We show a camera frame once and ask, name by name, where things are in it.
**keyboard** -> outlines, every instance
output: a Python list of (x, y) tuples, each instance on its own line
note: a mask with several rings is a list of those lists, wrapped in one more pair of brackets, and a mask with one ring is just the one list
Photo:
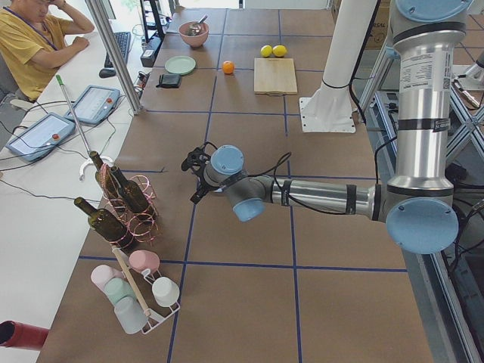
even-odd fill
[[(130, 32), (117, 32), (114, 33), (114, 38), (118, 43), (119, 50), (121, 51), (121, 55), (123, 56), (124, 63), (128, 62), (128, 54), (129, 54), (129, 43), (131, 41), (131, 33)], [(106, 59), (104, 60), (104, 68), (113, 68), (113, 62), (109, 59), (109, 54), (106, 53)]]

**wooden cutting board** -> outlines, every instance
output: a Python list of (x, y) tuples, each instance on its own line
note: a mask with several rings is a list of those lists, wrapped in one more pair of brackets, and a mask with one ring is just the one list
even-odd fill
[(293, 58), (255, 58), (254, 93), (297, 95)]

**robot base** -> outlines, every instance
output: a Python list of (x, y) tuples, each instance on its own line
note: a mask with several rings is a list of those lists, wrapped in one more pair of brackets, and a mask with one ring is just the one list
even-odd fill
[(328, 92), (321, 92), (320, 88), (311, 98), (299, 99), (299, 110), (304, 132), (356, 131), (347, 89), (328, 88)]

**wine bottle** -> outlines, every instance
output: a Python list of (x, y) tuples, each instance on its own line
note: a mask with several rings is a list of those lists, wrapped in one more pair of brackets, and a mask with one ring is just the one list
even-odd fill
[(111, 166), (111, 173), (119, 183), (118, 194), (124, 199), (129, 210), (134, 214), (142, 213), (137, 215), (141, 221), (156, 219), (157, 214), (138, 183), (128, 180), (117, 166)]
[(91, 228), (110, 244), (125, 252), (132, 251), (139, 244), (135, 236), (128, 231), (128, 228), (109, 210), (96, 209), (82, 197), (77, 197), (74, 204), (88, 215), (88, 223)]
[(118, 195), (117, 183), (114, 181), (110, 169), (107, 168), (107, 173), (104, 176), (104, 182), (101, 183), (100, 171), (102, 166), (104, 165), (104, 162), (97, 151), (90, 151), (89, 157), (91, 158), (97, 170), (95, 173), (96, 181), (101, 186), (101, 189), (106, 192), (106, 197), (107, 199), (109, 199), (118, 216), (121, 216), (126, 211), (126, 206)]

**red object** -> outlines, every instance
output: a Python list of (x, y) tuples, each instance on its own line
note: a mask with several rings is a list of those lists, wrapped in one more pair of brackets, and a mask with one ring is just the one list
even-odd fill
[(0, 346), (40, 350), (47, 339), (48, 329), (16, 321), (0, 324)]

